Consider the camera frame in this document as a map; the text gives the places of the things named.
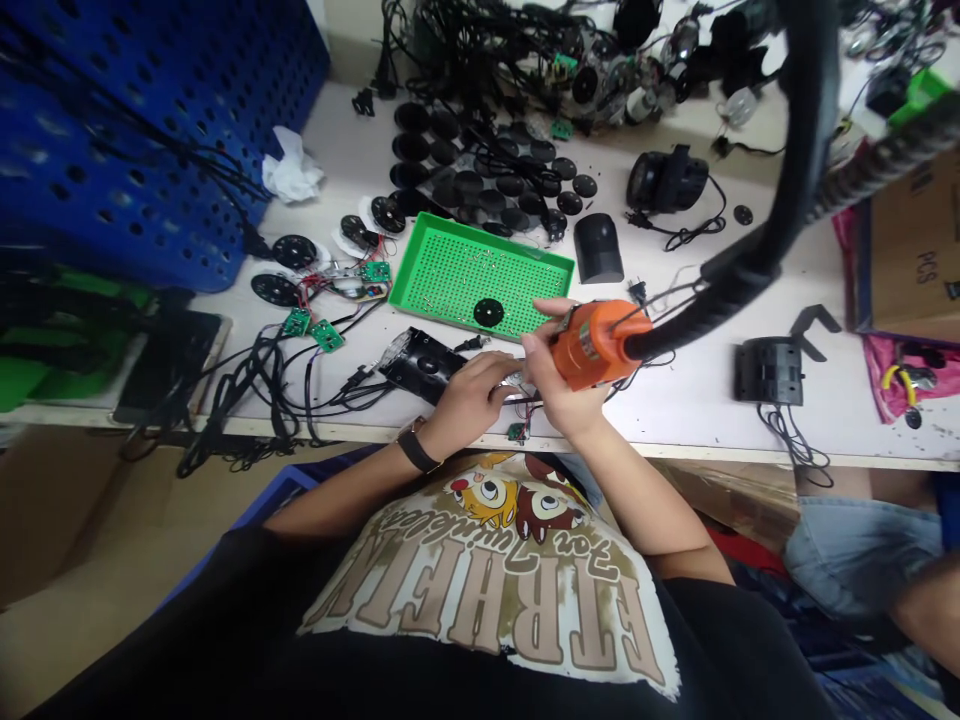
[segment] yellow pliers handle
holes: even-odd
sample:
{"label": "yellow pliers handle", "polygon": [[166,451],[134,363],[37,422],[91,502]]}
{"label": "yellow pliers handle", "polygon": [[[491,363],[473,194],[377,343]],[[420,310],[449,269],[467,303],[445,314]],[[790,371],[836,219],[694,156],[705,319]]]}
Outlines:
{"label": "yellow pliers handle", "polygon": [[903,383],[903,387],[907,391],[907,405],[913,407],[917,404],[917,391],[916,388],[913,387],[910,375],[899,365],[891,365],[887,368],[887,371],[883,374],[883,379],[880,381],[880,387],[884,390],[889,390],[894,375],[900,376],[900,382]]}

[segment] wristwatch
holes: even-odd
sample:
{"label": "wristwatch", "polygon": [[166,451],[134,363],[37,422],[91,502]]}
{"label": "wristwatch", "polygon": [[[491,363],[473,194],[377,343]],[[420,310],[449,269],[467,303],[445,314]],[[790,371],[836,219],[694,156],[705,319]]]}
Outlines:
{"label": "wristwatch", "polygon": [[407,459],[424,474],[433,472],[438,467],[443,465],[442,460],[437,462],[432,457],[427,455],[427,452],[420,444],[420,440],[417,438],[417,430],[422,428],[426,422],[427,421],[422,416],[418,417],[416,420],[410,423],[410,425],[401,430],[400,434],[397,436],[397,445],[399,445],[400,449],[403,450],[403,453],[407,456]]}

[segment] black hose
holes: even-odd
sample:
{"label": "black hose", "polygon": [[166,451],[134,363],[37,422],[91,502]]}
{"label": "black hose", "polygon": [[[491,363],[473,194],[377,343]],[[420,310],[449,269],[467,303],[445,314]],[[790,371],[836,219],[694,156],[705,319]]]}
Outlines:
{"label": "black hose", "polygon": [[834,0],[778,0],[777,7],[787,35],[780,82],[790,120],[777,194],[760,230],[762,239],[724,266],[683,313],[628,338],[624,352],[634,360],[683,347],[746,307],[779,276],[780,261],[806,224],[837,122],[840,17]]}

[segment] floor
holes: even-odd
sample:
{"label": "floor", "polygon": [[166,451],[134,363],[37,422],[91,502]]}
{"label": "floor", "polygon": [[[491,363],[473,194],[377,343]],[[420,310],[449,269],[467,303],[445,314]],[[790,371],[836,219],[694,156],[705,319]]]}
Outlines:
{"label": "floor", "polygon": [[282,467],[355,447],[302,449],[242,473],[213,458],[184,480],[173,448],[121,466],[70,569],[0,614],[0,718],[36,707],[143,622]]}

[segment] graphic print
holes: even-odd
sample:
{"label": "graphic print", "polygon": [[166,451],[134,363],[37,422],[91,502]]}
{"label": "graphic print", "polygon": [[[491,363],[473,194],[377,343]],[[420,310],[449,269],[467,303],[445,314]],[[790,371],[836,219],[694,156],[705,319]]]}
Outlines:
{"label": "graphic print", "polygon": [[470,463],[375,515],[298,632],[427,637],[676,701],[643,559],[571,488],[532,479],[523,456]]}

